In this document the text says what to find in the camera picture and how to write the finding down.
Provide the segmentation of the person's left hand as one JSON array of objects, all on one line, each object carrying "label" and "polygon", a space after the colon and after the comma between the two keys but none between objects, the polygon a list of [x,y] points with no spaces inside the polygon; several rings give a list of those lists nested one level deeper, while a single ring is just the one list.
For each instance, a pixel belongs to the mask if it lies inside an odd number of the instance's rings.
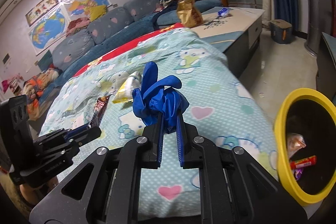
[{"label": "person's left hand", "polygon": [[52,178],[43,186],[32,188],[29,184],[22,184],[19,186],[22,197],[30,204],[35,206],[38,204],[49,192],[59,184],[57,177]]}]

